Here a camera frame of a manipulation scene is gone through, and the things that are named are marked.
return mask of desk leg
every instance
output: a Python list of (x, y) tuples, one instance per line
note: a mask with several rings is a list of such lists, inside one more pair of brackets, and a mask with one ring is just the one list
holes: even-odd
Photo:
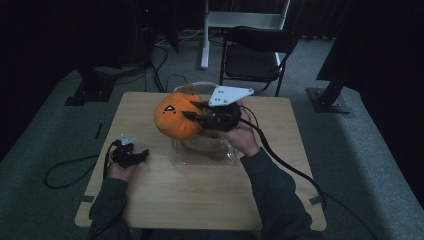
[(202, 63), (200, 67), (207, 69), (209, 64), (209, 1), (205, 0), (205, 22), (203, 28), (203, 50), (202, 50)]

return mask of black controller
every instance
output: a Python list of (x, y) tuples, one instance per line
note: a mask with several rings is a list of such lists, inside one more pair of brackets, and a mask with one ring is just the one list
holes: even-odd
[(238, 125), (241, 117), (240, 106), (231, 103), (227, 106), (210, 107), (207, 102), (196, 104), (200, 109), (207, 109), (211, 115), (198, 115), (195, 112), (183, 112), (188, 119), (197, 120), (202, 128), (228, 132)]
[(116, 149), (113, 150), (112, 161), (118, 163), (122, 168), (128, 168), (129, 166), (146, 161), (146, 157), (149, 154), (149, 149), (141, 153), (133, 154), (133, 143), (123, 145), (120, 140), (116, 140), (114, 145)]

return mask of white object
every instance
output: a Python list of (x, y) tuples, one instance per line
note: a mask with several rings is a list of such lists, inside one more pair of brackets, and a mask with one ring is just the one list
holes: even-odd
[(213, 91), (211, 99), (209, 100), (209, 106), (218, 107), (218, 106), (227, 106), (237, 100), (240, 100), (244, 97), (250, 96), (254, 93), (253, 89), (247, 88), (236, 88), (236, 87), (226, 87), (226, 86), (217, 86)]

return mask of wooden table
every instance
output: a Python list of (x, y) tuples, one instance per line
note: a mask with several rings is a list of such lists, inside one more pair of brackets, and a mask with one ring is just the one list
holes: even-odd
[[(153, 113), (165, 93), (126, 93), (116, 112), (99, 160), (75, 217), (78, 226), (88, 227), (88, 213), (100, 191), (104, 156), (121, 133), (135, 137), (135, 152), (148, 148), (148, 161), (139, 167), (128, 187), (124, 213), (131, 227), (174, 229), (259, 230), (260, 217), (249, 178), (241, 164), (173, 164), (171, 139), (161, 134)], [(271, 148), (293, 167), (312, 176), (290, 101), (286, 98), (247, 97), (244, 105), (257, 116)], [(295, 179), (296, 193), (312, 216), (312, 229), (324, 230), (326, 221), (317, 196), (306, 180)]]

